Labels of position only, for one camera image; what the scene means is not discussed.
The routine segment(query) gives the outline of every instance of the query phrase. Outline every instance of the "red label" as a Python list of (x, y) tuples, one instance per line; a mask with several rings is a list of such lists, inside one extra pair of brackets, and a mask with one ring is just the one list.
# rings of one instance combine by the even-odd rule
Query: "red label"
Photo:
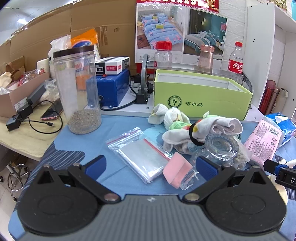
[(117, 66), (107, 66), (107, 71), (116, 71), (117, 70)]
[(137, 0), (137, 3), (173, 3), (210, 12), (219, 12), (219, 0)]
[(242, 67), (243, 67), (243, 63), (241, 62), (237, 62), (234, 60), (229, 60), (229, 64), (228, 64), (228, 70), (237, 73), (237, 74), (241, 74), (242, 73)]

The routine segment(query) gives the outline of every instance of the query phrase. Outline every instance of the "granular material in jar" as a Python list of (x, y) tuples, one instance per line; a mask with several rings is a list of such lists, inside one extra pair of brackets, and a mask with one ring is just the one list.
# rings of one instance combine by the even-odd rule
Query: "granular material in jar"
[(87, 134), (96, 130), (102, 123), (99, 110), (78, 110), (71, 116), (68, 126), (75, 134)]

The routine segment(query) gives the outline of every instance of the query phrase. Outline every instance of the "black cable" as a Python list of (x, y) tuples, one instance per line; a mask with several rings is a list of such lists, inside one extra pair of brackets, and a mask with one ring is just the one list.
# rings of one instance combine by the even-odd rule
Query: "black cable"
[[(134, 91), (134, 89), (133, 89), (132, 86), (131, 86), (131, 78), (134, 78), (134, 77), (136, 77), (136, 76), (137, 76), (137, 75), (133, 75), (133, 76), (131, 76), (131, 72), (129, 71), (129, 81), (128, 81), (128, 85), (129, 85), (130, 89), (135, 93), (135, 95), (137, 95), (137, 93)], [(102, 108), (102, 107), (100, 107), (100, 108), (101, 108), (101, 110), (104, 110), (104, 111), (121, 110), (121, 109), (123, 109), (123, 108), (125, 108), (125, 107), (128, 107), (128, 106), (130, 106), (131, 104), (135, 103), (136, 100), (137, 100), (137, 99), (134, 99), (133, 101), (131, 101), (131, 102), (125, 104), (125, 105), (122, 105), (122, 106), (119, 106), (119, 107), (116, 107), (116, 108), (112, 108), (112, 109), (105, 109), (105, 108)]]
[(57, 131), (53, 131), (53, 132), (42, 132), (42, 131), (38, 131), (38, 130), (36, 130), (36, 129), (32, 126), (32, 124), (31, 124), (31, 122), (37, 122), (37, 123), (46, 124), (46, 125), (48, 125), (48, 126), (54, 126), (54, 123), (52, 123), (52, 122), (42, 122), (42, 121), (37, 121), (37, 120), (30, 120), (29, 117), (25, 118), (24, 120), (23, 120), (23, 119), (17, 119), (17, 118), (15, 118), (16, 115), (13, 115), (12, 118), (13, 118), (14, 120), (18, 120), (18, 121), (20, 121), (20, 122), (29, 122), (30, 127), (31, 127), (34, 131), (36, 131), (36, 132), (38, 132), (38, 133), (41, 133), (41, 134), (54, 134), (54, 133), (59, 132), (59, 131), (63, 128), (63, 119), (62, 119), (61, 115), (57, 112), (57, 108), (55, 107), (54, 103), (51, 102), (51, 101), (49, 101), (49, 100), (43, 100), (43, 101), (39, 102), (36, 106), (34, 106), (34, 108), (36, 108), (36, 107), (37, 107), (39, 104), (41, 104), (42, 102), (49, 102), (49, 103), (51, 103), (51, 104), (53, 105), (54, 109), (55, 109), (54, 112), (56, 112), (57, 115), (59, 116), (59, 118), (61, 119), (61, 127), (60, 127)]

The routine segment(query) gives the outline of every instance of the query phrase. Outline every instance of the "barcode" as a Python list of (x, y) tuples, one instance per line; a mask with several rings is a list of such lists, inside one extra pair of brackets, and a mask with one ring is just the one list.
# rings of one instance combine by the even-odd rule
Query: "barcode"
[(273, 129), (273, 128), (270, 128), (270, 129), (269, 129), (269, 132), (272, 133), (272, 134), (274, 134), (275, 136), (278, 136), (278, 135), (279, 135), (279, 132), (276, 131), (276, 130)]

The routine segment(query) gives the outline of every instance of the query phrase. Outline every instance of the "black circular disc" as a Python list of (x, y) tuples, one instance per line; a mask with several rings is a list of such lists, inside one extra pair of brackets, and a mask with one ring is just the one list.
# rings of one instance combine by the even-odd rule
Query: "black circular disc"
[(89, 224), (97, 211), (98, 203), (89, 192), (51, 184), (37, 185), (33, 192), (29, 188), (17, 209), (27, 229), (47, 236), (77, 231)]
[(211, 194), (206, 209), (220, 228), (237, 234), (259, 234), (277, 230), (286, 215), (286, 206), (275, 192), (229, 187)]

